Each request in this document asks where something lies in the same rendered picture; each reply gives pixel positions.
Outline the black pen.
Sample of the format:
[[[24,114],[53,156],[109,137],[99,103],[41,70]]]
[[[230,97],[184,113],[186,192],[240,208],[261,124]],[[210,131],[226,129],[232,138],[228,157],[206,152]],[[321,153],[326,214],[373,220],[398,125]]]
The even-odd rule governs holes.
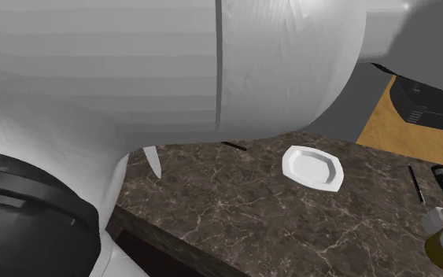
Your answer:
[[[426,202],[425,202],[425,199],[423,197],[423,193],[422,193],[422,191],[421,191],[421,189],[419,187],[419,184],[417,182],[417,178],[415,177],[415,173],[414,173],[413,168],[412,168],[412,166],[410,164],[408,165],[408,171],[409,171],[409,174],[410,174],[410,176],[412,178],[412,182],[413,182],[415,191],[416,191],[416,193],[418,195],[419,202],[421,203],[422,206],[426,207]]]

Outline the black rounded appliance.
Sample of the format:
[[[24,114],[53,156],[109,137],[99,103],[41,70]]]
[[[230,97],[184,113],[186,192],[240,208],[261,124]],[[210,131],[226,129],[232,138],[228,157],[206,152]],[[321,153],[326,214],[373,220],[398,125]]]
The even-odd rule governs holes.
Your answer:
[[[396,76],[389,96],[405,122],[443,130],[443,63],[379,61],[373,65]]]

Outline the white octagonal plate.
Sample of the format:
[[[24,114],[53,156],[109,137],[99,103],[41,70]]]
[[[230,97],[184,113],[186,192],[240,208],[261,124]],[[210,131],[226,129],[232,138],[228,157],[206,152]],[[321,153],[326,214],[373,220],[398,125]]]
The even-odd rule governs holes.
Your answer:
[[[282,173],[304,187],[330,192],[338,192],[344,179],[337,157],[306,146],[291,146],[284,153]]]

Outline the dark marble top table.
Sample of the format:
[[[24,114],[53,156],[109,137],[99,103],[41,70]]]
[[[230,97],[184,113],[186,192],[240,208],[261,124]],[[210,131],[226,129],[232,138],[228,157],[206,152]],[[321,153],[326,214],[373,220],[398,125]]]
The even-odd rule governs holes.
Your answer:
[[[443,277],[424,251],[443,206],[429,162],[303,131],[234,144],[162,146],[160,179],[133,153],[113,221],[206,277]],[[283,175],[296,145],[340,160],[338,192]]]

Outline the white knife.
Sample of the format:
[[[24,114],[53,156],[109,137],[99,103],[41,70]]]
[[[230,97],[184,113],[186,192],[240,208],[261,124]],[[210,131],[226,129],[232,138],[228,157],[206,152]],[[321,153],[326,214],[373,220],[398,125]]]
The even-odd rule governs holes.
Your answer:
[[[143,152],[146,159],[155,174],[155,176],[160,179],[162,174],[161,162],[158,156],[157,148],[155,146],[147,146],[143,148]]]

